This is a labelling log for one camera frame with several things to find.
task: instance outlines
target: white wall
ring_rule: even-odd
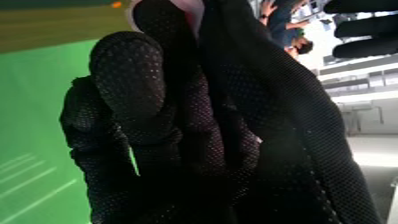
[[[365,134],[398,134],[398,99],[373,101],[382,108],[384,124],[381,124],[377,109],[359,112]]]

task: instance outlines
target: green wall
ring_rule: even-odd
[[[0,224],[89,222],[59,114],[71,80],[89,74],[93,45],[86,41],[0,55]]]

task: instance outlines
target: black glove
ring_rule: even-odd
[[[327,13],[397,11],[398,1],[333,0],[325,5]],[[334,36],[338,38],[372,36],[334,48],[336,58],[361,58],[398,53],[398,15],[343,22]]]
[[[205,6],[199,48],[185,12],[164,0],[134,8],[155,40],[121,32],[100,41],[86,82],[103,112],[84,114],[109,119],[89,119],[105,123],[89,131],[75,127],[87,117],[71,113],[87,104],[70,102],[91,97],[66,98],[61,121],[93,222],[377,224],[320,82],[265,39],[247,1],[208,0]]]

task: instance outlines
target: black mesh fabric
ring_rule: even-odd
[[[251,98],[256,93],[253,93],[251,88],[244,91],[242,85],[260,85],[258,89],[267,89],[270,96],[276,98],[276,106],[281,108],[288,120],[281,135],[288,137],[286,139],[292,139],[292,142],[297,142],[295,153],[308,157],[308,161],[302,161],[306,163],[299,162],[297,165],[308,172],[309,180],[313,179],[313,187],[308,189],[311,189],[309,193],[322,203],[320,207],[325,207],[325,212],[324,215],[322,213],[311,214],[309,211],[315,206],[308,210],[302,209],[304,205],[301,205],[301,200],[297,201],[292,194],[285,194],[292,197],[274,198],[270,204],[263,200],[263,204],[272,206],[272,203],[281,203],[286,206],[285,213],[279,213],[279,223],[379,223],[365,178],[352,160],[345,140],[341,114],[317,77],[263,38],[263,26],[254,19],[247,1],[208,0],[205,3],[206,12],[199,40],[205,72],[221,77],[244,114],[251,114],[251,111],[261,111],[258,108],[269,107],[270,103],[263,98],[254,108],[245,106],[245,100],[256,100]],[[231,72],[226,68],[238,65],[253,76],[253,83],[244,84],[235,81],[237,71]],[[260,120],[251,123],[253,117],[245,116],[251,130],[265,140],[267,146],[267,141],[279,142],[285,138],[279,141],[269,138],[261,128],[261,126],[267,126],[269,117],[258,116],[258,118]],[[261,149],[261,159],[267,155],[272,156],[269,153],[274,150],[272,148]],[[260,162],[260,176],[267,173],[267,169],[261,169],[261,167]],[[283,177],[288,178],[288,171],[279,173],[279,178]],[[281,188],[279,194],[286,193],[290,188]],[[274,191],[263,191],[267,189],[260,188],[260,195],[272,198]],[[297,210],[308,212],[306,215],[295,216]]]
[[[146,0],[134,9],[134,15],[137,26],[158,41],[166,53],[166,82],[176,95],[183,119],[185,136],[180,146],[189,150],[183,152],[183,159],[187,164],[196,164],[192,158],[203,157],[196,151],[203,152],[206,149],[203,153],[208,156],[203,160],[208,161],[205,167],[212,175],[226,169],[219,167],[228,163],[228,175],[233,179],[229,188],[235,195],[231,200],[237,200],[247,192],[258,162],[256,136],[247,129],[231,99],[217,86],[210,86],[212,97],[208,96],[206,79],[212,77],[205,77],[199,66],[198,44],[183,11],[169,1]]]
[[[93,223],[379,224],[320,82],[267,40],[245,0],[205,4],[198,51],[183,12],[141,2],[151,38],[103,38],[66,96]]]

